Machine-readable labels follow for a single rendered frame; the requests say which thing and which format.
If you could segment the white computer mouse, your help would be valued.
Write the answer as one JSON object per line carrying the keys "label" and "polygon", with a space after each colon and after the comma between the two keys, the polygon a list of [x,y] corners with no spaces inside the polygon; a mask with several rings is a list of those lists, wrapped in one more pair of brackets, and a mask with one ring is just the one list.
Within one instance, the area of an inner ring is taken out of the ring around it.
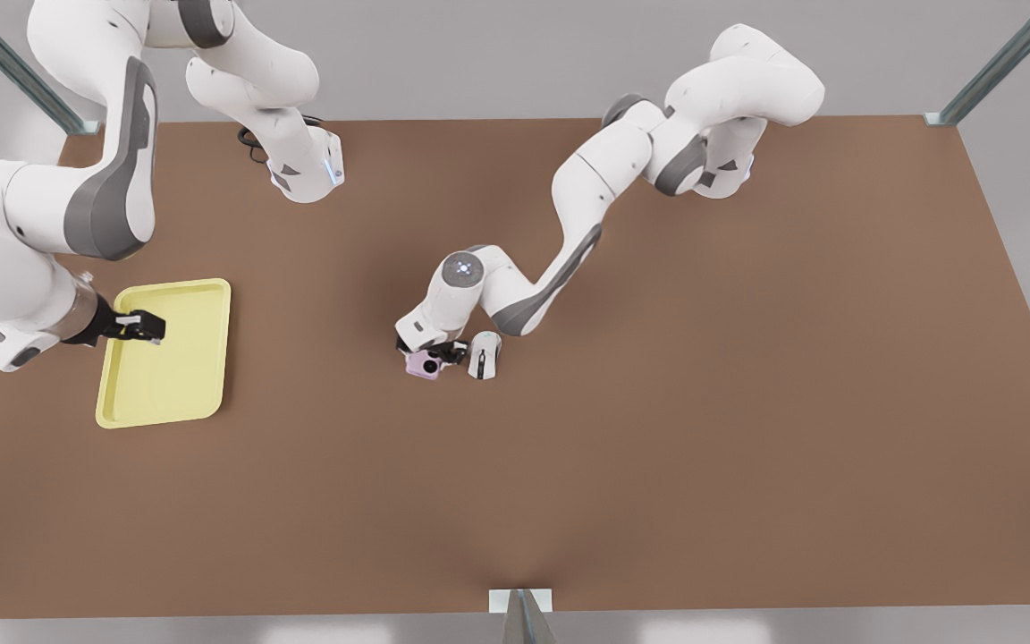
{"label": "white computer mouse", "polygon": [[475,334],[469,343],[469,375],[479,380],[494,378],[497,375],[497,355],[501,349],[502,338],[497,333],[483,331]]}

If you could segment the yellow plastic tray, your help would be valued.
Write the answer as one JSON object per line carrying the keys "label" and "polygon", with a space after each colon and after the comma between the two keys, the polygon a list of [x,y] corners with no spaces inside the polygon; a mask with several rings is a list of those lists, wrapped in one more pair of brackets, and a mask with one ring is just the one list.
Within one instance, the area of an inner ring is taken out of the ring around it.
{"label": "yellow plastic tray", "polygon": [[125,289],[121,310],[166,321],[159,345],[110,341],[97,396],[102,428],[207,419],[221,406],[232,287],[221,278]]}

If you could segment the silver frame post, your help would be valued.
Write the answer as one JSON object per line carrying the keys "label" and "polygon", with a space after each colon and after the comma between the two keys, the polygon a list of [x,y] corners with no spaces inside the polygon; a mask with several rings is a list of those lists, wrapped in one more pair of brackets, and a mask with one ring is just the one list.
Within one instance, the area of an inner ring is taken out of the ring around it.
{"label": "silver frame post", "polygon": [[0,73],[31,99],[34,106],[71,136],[98,134],[101,123],[85,121],[54,92],[37,71],[0,36]]}
{"label": "silver frame post", "polygon": [[489,612],[504,615],[502,644],[557,644],[545,615],[552,611],[551,589],[489,590]]}
{"label": "silver frame post", "polygon": [[956,96],[937,113],[924,114],[931,127],[956,127],[980,105],[991,91],[1001,84],[1030,55],[1030,18],[1014,33],[978,73],[962,87]]}

